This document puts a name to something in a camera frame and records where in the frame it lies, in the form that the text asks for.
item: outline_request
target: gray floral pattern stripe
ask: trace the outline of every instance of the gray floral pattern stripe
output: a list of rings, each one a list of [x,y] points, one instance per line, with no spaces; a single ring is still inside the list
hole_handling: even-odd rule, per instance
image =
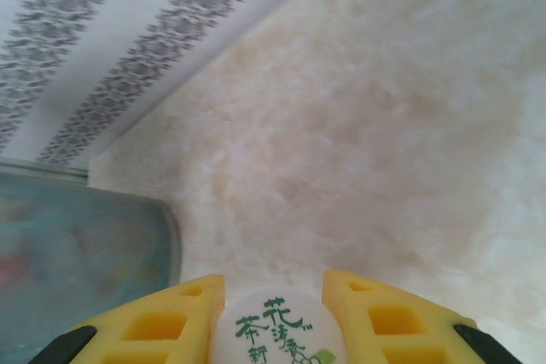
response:
[[[119,117],[172,63],[184,57],[208,28],[244,0],[171,0],[126,56],[62,126],[38,157],[52,165],[69,165]]]
[[[105,0],[26,0],[0,48],[0,153]]]

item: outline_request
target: sponge hole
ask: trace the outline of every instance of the sponge hole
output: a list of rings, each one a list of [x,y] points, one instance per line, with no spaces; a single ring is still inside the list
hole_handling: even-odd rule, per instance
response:
[[[186,324],[183,315],[155,313],[138,318],[124,340],[176,340]]]
[[[412,309],[405,306],[378,306],[369,310],[377,335],[423,334],[426,328]]]
[[[203,293],[203,289],[200,287],[190,287],[187,290],[182,290],[180,294],[182,296],[190,296],[192,298],[196,298],[197,296],[200,296]]]
[[[165,364],[168,354],[111,354],[107,355],[102,364]]]
[[[389,364],[453,364],[444,350],[385,350],[386,360]]]
[[[349,288],[354,292],[368,292],[370,290],[373,290],[369,286],[361,285],[360,283],[355,283],[354,281],[349,283]]]

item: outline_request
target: white bottle cap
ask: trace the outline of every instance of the white bottle cap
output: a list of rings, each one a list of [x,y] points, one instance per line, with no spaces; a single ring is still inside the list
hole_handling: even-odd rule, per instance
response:
[[[211,364],[347,364],[332,314],[287,286],[260,288],[228,305],[210,349]]]

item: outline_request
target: black rubber edge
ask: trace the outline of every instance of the black rubber edge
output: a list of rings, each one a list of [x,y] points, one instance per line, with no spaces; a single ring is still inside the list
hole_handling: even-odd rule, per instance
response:
[[[485,364],[522,364],[490,334],[464,324],[453,328]]]
[[[57,337],[28,364],[70,364],[93,337],[96,328],[83,326]]]

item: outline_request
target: floor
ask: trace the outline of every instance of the floor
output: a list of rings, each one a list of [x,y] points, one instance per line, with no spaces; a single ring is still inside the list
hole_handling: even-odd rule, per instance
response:
[[[182,280],[346,269],[546,362],[546,0],[293,0],[90,168],[160,198]]]

